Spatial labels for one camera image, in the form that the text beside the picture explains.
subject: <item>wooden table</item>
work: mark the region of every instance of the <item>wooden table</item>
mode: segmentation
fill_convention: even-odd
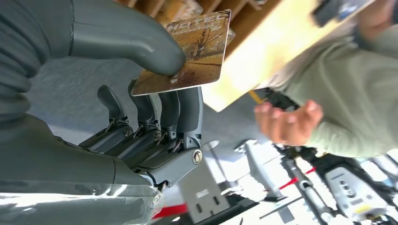
[[[231,22],[237,36],[227,48],[222,76],[202,87],[204,102],[223,110],[344,22],[319,28],[311,16],[318,2],[269,0],[259,11],[241,9]]]

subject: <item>plastic cover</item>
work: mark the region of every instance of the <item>plastic cover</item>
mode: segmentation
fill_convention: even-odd
[[[0,224],[141,225],[163,206],[147,185],[0,180]]]

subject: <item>silver bolt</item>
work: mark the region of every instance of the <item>silver bolt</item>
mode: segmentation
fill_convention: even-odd
[[[203,158],[203,155],[202,155],[202,151],[201,150],[196,149],[195,151],[193,151],[192,162],[195,165],[198,165],[200,162],[202,162],[202,158]]]
[[[156,195],[156,196],[153,198],[152,202],[153,202],[154,204],[157,204],[157,203],[160,201],[160,199],[161,199],[160,195]]]
[[[158,140],[161,137],[161,132],[160,131],[156,131],[155,135],[153,136],[153,138],[155,140]]]
[[[133,130],[131,128],[127,128],[127,129],[124,130],[123,133],[124,133],[125,137],[128,137],[128,136],[133,134]]]
[[[330,213],[328,213],[328,212],[324,212],[324,213],[321,214],[321,218],[322,218],[322,220],[325,221],[326,223],[330,223],[331,220],[332,220],[332,218],[333,218],[333,216],[332,216],[332,214],[330,214]]]

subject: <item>robotic hand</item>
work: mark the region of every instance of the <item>robotic hand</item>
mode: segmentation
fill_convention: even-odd
[[[162,190],[201,162],[200,88],[160,94],[161,128],[150,97],[130,96],[133,132],[104,85],[109,126],[79,146],[25,113],[22,93],[49,58],[126,58],[177,73],[184,53],[152,18],[110,0],[3,0],[0,40],[0,223],[144,224]]]

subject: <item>green sweater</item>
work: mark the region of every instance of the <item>green sweater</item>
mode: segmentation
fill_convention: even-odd
[[[316,47],[278,88],[300,105],[312,99],[324,117],[308,146],[346,157],[372,157],[398,147],[398,27],[361,50],[349,38]]]

